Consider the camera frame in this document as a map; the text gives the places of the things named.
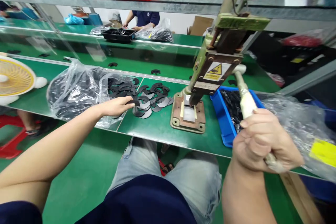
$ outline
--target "blue bag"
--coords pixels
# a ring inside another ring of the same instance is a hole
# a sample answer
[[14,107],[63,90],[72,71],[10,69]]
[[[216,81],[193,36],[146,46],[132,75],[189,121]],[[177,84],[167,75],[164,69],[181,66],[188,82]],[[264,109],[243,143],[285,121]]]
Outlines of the blue bag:
[[84,24],[84,20],[79,18],[79,17],[76,17],[72,14],[69,14],[66,18],[64,18],[64,22],[68,25],[82,25]]

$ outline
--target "electric fan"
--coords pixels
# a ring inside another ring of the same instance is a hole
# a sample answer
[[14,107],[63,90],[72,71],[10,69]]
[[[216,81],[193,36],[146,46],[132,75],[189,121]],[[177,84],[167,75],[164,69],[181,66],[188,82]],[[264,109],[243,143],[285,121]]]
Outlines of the electric fan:
[[0,52],[0,105],[12,103],[19,95],[47,84],[46,78],[36,77],[28,66],[6,55]]

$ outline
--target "dark blue shirt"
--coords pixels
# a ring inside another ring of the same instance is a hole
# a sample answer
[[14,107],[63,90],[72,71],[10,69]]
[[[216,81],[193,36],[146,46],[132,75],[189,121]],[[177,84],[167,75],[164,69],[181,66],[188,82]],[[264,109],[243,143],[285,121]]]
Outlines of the dark blue shirt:
[[158,25],[160,22],[160,13],[159,12],[146,12],[146,11],[133,11],[133,15],[138,17],[137,26],[145,26],[149,23]]
[[0,11],[5,11],[10,8],[5,2],[0,1]]
[[[0,204],[0,223],[41,224],[42,216],[32,203],[14,201]],[[173,184],[158,176],[142,175],[110,191],[101,204],[76,223],[196,224],[196,220]]]

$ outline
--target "black plastic tray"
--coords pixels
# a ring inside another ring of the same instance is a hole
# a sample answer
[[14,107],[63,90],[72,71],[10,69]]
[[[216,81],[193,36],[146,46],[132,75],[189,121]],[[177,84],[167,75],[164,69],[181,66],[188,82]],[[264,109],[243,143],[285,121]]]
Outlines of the black plastic tray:
[[130,43],[134,38],[135,38],[135,30],[127,30],[123,29],[126,31],[126,35],[116,35],[112,34],[113,31],[117,30],[117,28],[111,28],[107,31],[104,31],[102,35],[104,36],[104,39],[106,40],[113,40],[114,42],[119,42],[119,43]]

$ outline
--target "yellow warning sign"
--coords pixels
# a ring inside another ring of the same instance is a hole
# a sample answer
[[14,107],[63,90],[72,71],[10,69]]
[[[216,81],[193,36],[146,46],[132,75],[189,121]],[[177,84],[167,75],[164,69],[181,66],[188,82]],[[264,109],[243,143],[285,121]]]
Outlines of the yellow warning sign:
[[220,63],[213,69],[207,72],[208,74],[216,74],[216,75],[222,75],[222,64]]
[[223,77],[223,75],[226,73],[226,71],[229,69],[230,66],[231,64],[227,63],[212,62],[203,79],[218,82]]

